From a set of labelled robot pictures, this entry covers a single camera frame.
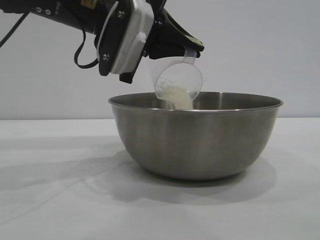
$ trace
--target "white powder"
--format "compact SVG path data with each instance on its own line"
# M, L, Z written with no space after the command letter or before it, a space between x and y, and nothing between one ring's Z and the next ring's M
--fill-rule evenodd
M166 108L175 110L194 109L193 100L188 91L179 86L165 86L161 89L161 98L165 100Z

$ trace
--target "stainless steel bowl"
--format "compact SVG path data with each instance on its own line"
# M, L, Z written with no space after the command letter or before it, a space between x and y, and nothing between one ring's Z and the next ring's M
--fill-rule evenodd
M154 173L183 180L237 174L264 150L279 99L242 93L201 92L195 110L161 109L154 93L109 100L130 156Z

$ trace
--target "white wall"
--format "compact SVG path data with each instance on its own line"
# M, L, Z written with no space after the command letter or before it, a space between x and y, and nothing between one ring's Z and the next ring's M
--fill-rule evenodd
M205 44L204 91L278 97L282 117L320 117L319 0L168 0L166 9ZM0 13L0 36L17 19ZM81 41L76 29L28 16L0 48L0 119L112 118L109 97L153 90L146 60L133 85L76 67Z

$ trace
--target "white tabletop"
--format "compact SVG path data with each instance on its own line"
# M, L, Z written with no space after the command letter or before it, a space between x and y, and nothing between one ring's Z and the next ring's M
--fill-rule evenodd
M0 121L1 240L319 240L320 118L279 118L243 174L157 178L113 120Z

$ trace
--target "measuring cup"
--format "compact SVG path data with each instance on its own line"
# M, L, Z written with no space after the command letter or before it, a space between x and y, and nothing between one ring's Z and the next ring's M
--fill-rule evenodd
M184 88L192 100L198 96L203 86L203 76L195 66L196 58L197 52L186 49L183 60L172 60L153 69L152 81L158 99L162 99L162 90L170 86Z

